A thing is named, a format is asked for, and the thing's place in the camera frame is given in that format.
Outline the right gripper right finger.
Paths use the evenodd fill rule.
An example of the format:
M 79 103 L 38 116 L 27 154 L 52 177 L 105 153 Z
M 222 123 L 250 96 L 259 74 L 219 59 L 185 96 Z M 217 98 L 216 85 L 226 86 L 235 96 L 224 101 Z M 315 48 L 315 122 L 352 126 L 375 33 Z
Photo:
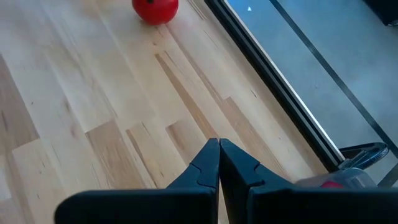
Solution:
M 220 179 L 237 224 L 398 224 L 398 189 L 301 187 L 220 139 Z

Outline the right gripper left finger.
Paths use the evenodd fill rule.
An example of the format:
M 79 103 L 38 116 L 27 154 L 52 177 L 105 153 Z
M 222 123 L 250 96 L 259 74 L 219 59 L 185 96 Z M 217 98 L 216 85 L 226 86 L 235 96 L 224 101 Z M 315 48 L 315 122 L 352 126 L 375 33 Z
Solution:
M 217 224 L 219 164 L 209 139 L 166 188 L 80 192 L 58 205 L 55 224 Z

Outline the gray translucent plastic basket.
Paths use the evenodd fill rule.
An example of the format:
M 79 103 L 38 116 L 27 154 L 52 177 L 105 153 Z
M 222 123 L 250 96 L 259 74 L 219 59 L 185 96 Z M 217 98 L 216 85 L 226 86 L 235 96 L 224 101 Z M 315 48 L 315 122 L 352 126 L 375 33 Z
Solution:
M 343 189 L 376 187 L 376 183 L 364 170 L 389 153 L 387 144 L 371 142 L 339 148 L 339 150 L 344 155 L 345 160 L 338 166 L 336 172 L 302 179 L 295 184 L 301 187 L 320 187 L 321 184 L 330 180 L 342 184 Z

